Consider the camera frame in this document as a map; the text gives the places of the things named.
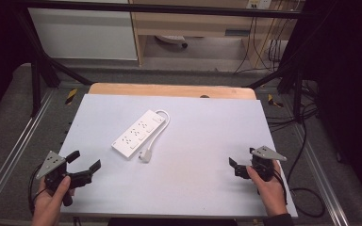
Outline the yellow black tape marker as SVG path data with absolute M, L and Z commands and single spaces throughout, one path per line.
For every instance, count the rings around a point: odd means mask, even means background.
M 284 107 L 284 105 L 282 103 L 275 102 L 273 99 L 273 96 L 271 94 L 268 94 L 268 104 L 275 105 L 277 107 Z
M 71 91 L 69 92 L 66 101 L 65 101 L 65 105 L 70 105 L 77 93 L 78 89 L 71 89 Z

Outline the white plug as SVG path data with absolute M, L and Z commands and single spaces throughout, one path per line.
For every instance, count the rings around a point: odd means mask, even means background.
M 149 163 L 152 158 L 152 151 L 149 149 L 146 149 L 144 151 L 140 152 L 139 160 L 143 163 Z

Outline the white cabinet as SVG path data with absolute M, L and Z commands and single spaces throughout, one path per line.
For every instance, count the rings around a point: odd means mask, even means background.
M 29 13 L 50 57 L 138 58 L 129 12 L 30 8 Z

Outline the person's left hand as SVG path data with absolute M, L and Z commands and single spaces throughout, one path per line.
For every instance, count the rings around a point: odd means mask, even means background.
M 41 179 L 38 192 L 40 195 L 35 201 L 35 211 L 31 226 L 58 226 L 62 199 L 69 192 L 71 178 L 65 176 L 60 182 L 58 189 L 50 194 L 46 184 Z

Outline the white power strip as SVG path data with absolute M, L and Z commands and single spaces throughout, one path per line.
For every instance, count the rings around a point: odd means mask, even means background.
M 165 121 L 163 116 L 148 110 L 114 140 L 111 147 L 129 159 Z

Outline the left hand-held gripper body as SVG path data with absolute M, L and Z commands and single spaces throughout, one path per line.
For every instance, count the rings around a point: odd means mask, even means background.
M 93 173 L 91 173 L 89 169 L 70 173 L 67 171 L 68 164 L 70 163 L 66 162 L 66 157 L 50 152 L 42 163 L 36 178 L 44 178 L 46 188 L 52 192 L 55 192 L 58 189 L 60 182 L 65 176 L 71 178 L 70 189 L 82 187 L 91 183 Z

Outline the white table cover board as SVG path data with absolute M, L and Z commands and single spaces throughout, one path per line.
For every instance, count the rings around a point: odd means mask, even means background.
M 112 149 L 147 110 L 171 119 L 149 163 Z M 228 161 L 249 164 L 250 149 L 273 145 L 258 100 L 87 94 L 61 147 L 81 155 L 70 172 L 102 167 L 63 213 L 96 217 L 253 218 L 266 214 L 255 185 Z

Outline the wooden table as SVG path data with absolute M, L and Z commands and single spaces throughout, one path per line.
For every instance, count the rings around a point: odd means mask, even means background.
M 89 94 L 110 95 L 143 95 L 220 99 L 255 100 L 252 89 L 230 88 L 222 86 L 180 86 L 156 84 L 126 84 L 126 83 L 95 83 L 90 86 Z

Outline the aluminium floor rail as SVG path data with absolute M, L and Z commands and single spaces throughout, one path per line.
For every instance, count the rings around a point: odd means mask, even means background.
M 14 171 L 18 161 L 21 159 L 29 140 L 32 138 L 35 130 L 40 124 L 41 119 L 43 118 L 45 111 L 50 105 L 56 92 L 57 91 L 55 89 L 48 89 L 45 92 L 41 100 L 41 108 L 27 120 L 25 128 L 16 139 L 16 142 L 12 146 L 8 145 L 6 147 L 8 154 L 5 157 L 5 161 L 0 165 L 0 194 L 11 173 Z
M 345 212 L 343 211 L 337 199 L 337 194 L 332 188 L 318 157 L 315 155 L 314 149 L 312 148 L 310 142 L 307 138 L 304 137 L 306 135 L 304 128 L 302 127 L 302 125 L 295 125 L 294 129 L 297 136 L 303 143 L 303 150 L 306 162 L 312 171 L 316 185 L 320 191 L 327 211 L 334 222 L 334 225 L 349 226 L 349 220 L 347 219 Z

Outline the black metal frame post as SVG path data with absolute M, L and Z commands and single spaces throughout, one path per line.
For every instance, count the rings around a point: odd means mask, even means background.
M 32 75 L 32 113 L 31 116 L 35 117 L 41 108 L 41 73 L 38 61 L 31 63 Z
M 302 95 L 302 71 L 298 70 L 294 83 L 294 99 L 293 99 L 293 117 L 301 123 L 301 95 Z

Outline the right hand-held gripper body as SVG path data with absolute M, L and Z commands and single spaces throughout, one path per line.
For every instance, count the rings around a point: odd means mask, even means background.
M 273 177 L 281 178 L 274 168 L 273 160 L 286 161 L 287 158 L 267 146 L 256 148 L 254 155 L 252 155 L 252 168 L 265 182 L 270 181 Z

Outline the black metal frame crossbar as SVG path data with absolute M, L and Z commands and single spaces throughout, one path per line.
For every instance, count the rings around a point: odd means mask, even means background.
M 316 14 L 314 12 L 279 11 L 279 10 L 264 10 L 264 9 L 213 8 L 213 7 L 75 2 L 75 1 L 52 1 L 52 0 L 15 0 L 15 3 L 25 8 L 167 13 L 167 14 L 278 18 L 278 19 L 311 19 L 316 17 Z

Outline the white wall socket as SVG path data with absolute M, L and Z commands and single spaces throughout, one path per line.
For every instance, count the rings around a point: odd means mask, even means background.
M 268 9 L 272 0 L 248 0 L 247 8 Z

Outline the person's right hand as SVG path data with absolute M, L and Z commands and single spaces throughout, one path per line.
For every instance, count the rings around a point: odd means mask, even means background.
M 283 185 L 276 178 L 272 178 L 268 182 L 263 181 L 251 166 L 248 166 L 246 170 L 258 189 L 267 215 L 275 217 L 287 214 Z

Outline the black metal frame strut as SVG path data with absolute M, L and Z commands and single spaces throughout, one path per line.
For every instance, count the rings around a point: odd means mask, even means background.
M 293 84 L 298 78 L 299 63 L 296 60 L 287 60 L 281 66 L 269 75 L 248 85 L 249 89 L 258 89 L 259 87 L 271 82 L 275 78 L 280 78 L 277 85 L 279 93 L 287 93 L 293 87 Z
M 41 65 L 41 75 L 48 86 L 58 87 L 60 85 L 60 79 L 58 78 L 57 70 L 67 74 L 72 79 L 76 80 L 77 82 L 83 85 L 90 86 L 93 84 L 93 82 L 90 81 L 89 79 L 81 76 L 76 72 L 73 72 L 72 70 L 65 67 L 64 65 L 54 60 L 48 54 L 45 53 L 37 32 L 32 27 L 31 22 L 29 22 L 26 19 L 24 12 L 16 12 L 15 17 L 18 23 L 20 24 L 20 27 L 25 32 L 28 41 L 30 42 L 32 54 L 34 55 L 36 61 Z

